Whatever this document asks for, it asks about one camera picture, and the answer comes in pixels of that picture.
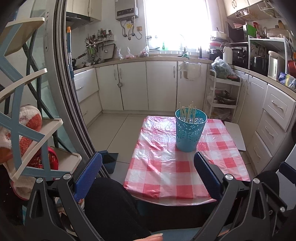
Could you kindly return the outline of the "person's left hand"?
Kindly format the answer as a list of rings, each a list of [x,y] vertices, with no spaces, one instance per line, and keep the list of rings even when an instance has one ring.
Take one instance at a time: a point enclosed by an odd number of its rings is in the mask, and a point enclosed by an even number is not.
[[[145,238],[139,238],[134,241],[163,241],[163,234],[162,233],[156,233],[154,235],[150,235]]]

